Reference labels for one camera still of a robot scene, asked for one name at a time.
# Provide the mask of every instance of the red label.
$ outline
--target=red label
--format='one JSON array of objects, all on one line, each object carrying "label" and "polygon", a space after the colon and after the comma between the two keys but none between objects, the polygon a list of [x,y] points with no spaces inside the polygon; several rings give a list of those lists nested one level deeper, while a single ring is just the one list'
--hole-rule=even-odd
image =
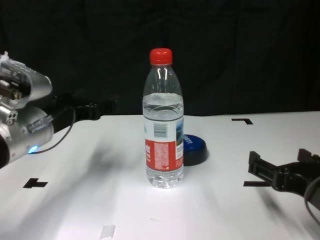
[{"label": "red label", "polygon": [[145,140],[146,165],[157,171],[172,171],[183,165],[184,157],[176,159],[176,141]]}]

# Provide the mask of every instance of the black curtain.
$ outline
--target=black curtain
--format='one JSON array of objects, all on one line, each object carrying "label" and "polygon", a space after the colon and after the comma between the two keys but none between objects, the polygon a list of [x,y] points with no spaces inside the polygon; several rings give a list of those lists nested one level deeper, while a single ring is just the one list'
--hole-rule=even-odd
[{"label": "black curtain", "polygon": [[116,114],[142,112],[157,47],[187,115],[318,111],[319,27],[318,0],[0,1],[0,52]]}]

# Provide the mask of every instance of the water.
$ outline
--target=water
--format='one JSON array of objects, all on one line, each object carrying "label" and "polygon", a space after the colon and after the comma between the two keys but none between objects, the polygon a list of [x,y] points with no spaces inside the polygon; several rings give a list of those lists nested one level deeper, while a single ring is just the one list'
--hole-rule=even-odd
[{"label": "water", "polygon": [[[172,121],[184,115],[182,96],[175,93],[152,93],[143,97],[143,116],[155,121]],[[146,176],[157,188],[172,188],[183,179],[182,167],[173,171],[157,171],[146,167]]]}]

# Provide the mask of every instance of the red bottle cap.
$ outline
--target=red bottle cap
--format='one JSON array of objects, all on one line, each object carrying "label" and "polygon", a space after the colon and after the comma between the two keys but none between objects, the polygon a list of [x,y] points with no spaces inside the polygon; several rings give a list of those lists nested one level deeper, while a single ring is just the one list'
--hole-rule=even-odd
[{"label": "red bottle cap", "polygon": [[169,48],[155,48],[150,51],[152,65],[172,64],[172,51]]}]

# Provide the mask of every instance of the blue bottle cap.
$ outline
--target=blue bottle cap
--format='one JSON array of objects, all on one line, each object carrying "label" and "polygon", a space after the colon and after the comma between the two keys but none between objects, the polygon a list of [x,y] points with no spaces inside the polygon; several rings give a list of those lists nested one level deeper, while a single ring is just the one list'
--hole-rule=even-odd
[{"label": "blue bottle cap", "polygon": [[194,135],[183,137],[183,165],[194,166],[203,163],[208,157],[206,142]]}]

